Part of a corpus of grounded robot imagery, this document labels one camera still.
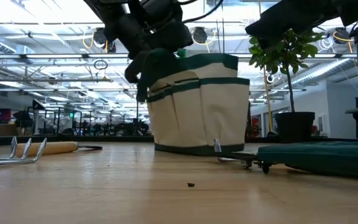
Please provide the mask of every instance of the ceiling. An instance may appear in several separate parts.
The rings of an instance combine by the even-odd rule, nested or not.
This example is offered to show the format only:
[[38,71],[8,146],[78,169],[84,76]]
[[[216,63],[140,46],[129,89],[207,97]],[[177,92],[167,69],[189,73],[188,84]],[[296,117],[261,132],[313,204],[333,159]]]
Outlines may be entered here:
[[[183,6],[183,19],[206,13],[211,9],[209,2],[199,0]],[[276,2],[274,0],[262,1],[262,11]],[[209,34],[208,46],[195,43],[188,49],[204,53],[248,54],[249,37],[244,28],[258,18],[259,5],[256,0],[225,0],[222,9],[218,9],[200,21],[187,24],[190,30],[194,30],[195,27],[204,27]],[[341,20],[334,19],[325,22],[320,28],[333,33],[335,27],[341,26]],[[98,27],[104,27],[104,24],[82,0],[0,0],[0,44],[2,46],[0,54],[10,50],[12,51],[10,53],[14,54],[105,54],[104,47],[98,47],[93,42],[92,33]],[[127,50],[119,41],[115,41],[115,44],[117,54],[127,54]],[[321,54],[333,52],[346,54],[355,51],[352,42],[350,45],[335,44],[332,37],[315,45],[319,47]],[[94,67],[97,60],[97,58],[56,59],[51,56],[51,58],[33,58],[29,64],[0,58],[0,79],[33,80],[30,83],[17,82],[14,85],[0,82],[0,88],[99,89],[101,91],[86,91],[85,94],[75,91],[32,91],[30,94],[49,103],[69,102],[74,105],[75,103],[76,105],[93,103],[91,106],[99,110],[115,109],[120,114],[133,114],[136,108],[134,99],[136,89],[123,77],[124,70],[129,63],[128,59],[125,57],[104,59],[108,64],[105,70],[98,70]],[[321,66],[324,64],[335,63],[335,60],[306,62],[310,69],[313,69],[318,66],[324,67]],[[312,83],[297,82],[302,74],[307,73],[308,69],[298,72],[299,75],[293,79],[294,88],[312,85]],[[239,76],[248,78],[252,89],[264,89],[263,73],[258,68],[249,66],[244,60],[239,63]],[[40,82],[41,80],[47,81],[51,77],[60,81]],[[285,77],[281,78],[277,75],[272,88],[285,89],[284,83]],[[279,98],[285,92],[272,94]],[[262,95],[260,92],[252,93],[252,98],[254,103],[258,100],[264,102],[263,93]],[[145,105],[140,106],[140,112],[147,114]]]

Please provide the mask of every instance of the potted plant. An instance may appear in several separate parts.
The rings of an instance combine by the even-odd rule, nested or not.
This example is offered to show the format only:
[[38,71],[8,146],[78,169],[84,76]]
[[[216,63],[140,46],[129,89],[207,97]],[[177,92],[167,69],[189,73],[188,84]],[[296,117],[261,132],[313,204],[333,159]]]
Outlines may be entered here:
[[283,34],[281,41],[274,47],[262,49],[256,37],[250,39],[251,48],[249,52],[252,58],[250,65],[255,68],[266,68],[271,74],[280,71],[287,75],[288,89],[290,92],[291,112],[275,115],[278,128],[278,135],[283,142],[307,141],[311,136],[311,129],[314,121],[314,112],[295,112],[293,92],[291,84],[291,71],[296,74],[299,68],[308,68],[303,59],[314,57],[318,48],[310,43],[322,39],[322,33],[315,33],[308,30],[301,34],[288,30]]

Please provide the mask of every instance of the green trim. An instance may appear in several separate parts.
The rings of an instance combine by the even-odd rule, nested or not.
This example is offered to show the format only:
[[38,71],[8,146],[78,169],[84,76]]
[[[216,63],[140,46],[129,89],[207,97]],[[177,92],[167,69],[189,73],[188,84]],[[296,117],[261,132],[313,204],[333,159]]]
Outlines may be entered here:
[[226,68],[238,70],[238,57],[228,54],[198,54],[188,58],[176,58],[171,52],[164,49],[155,49],[150,52],[144,62],[142,75],[137,84],[138,101],[147,97],[147,88],[157,80],[167,76],[194,70],[212,63],[222,63]]
[[[154,150],[194,156],[216,156],[214,146],[176,147],[154,143]],[[221,150],[222,152],[240,152],[244,150],[244,144],[221,146]]]
[[225,84],[238,84],[238,85],[249,85],[249,80],[245,78],[236,78],[236,77],[223,77],[223,78],[203,78],[198,82],[191,82],[182,85],[175,85],[171,88],[166,88],[163,92],[158,93],[154,96],[147,98],[148,103],[156,102],[158,100],[164,99],[166,96],[173,95],[174,93],[179,93],[188,90],[195,90],[200,88],[201,85],[225,85]]

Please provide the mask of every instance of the wooden table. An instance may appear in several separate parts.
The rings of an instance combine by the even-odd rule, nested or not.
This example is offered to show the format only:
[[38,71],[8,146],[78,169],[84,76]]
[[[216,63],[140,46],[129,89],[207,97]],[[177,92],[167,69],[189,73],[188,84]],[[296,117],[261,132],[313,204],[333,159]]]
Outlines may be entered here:
[[358,224],[358,180],[100,145],[0,167],[0,223]]

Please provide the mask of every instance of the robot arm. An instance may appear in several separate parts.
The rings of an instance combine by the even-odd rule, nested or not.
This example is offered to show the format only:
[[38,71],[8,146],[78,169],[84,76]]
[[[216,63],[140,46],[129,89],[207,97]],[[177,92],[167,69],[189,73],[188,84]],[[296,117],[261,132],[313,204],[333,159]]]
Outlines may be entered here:
[[[182,23],[182,9],[177,0],[84,0],[105,24],[108,42],[119,39],[134,60],[126,78],[137,82],[136,75],[148,52],[164,48],[175,52],[193,44],[190,31]],[[128,4],[127,13],[123,4]]]

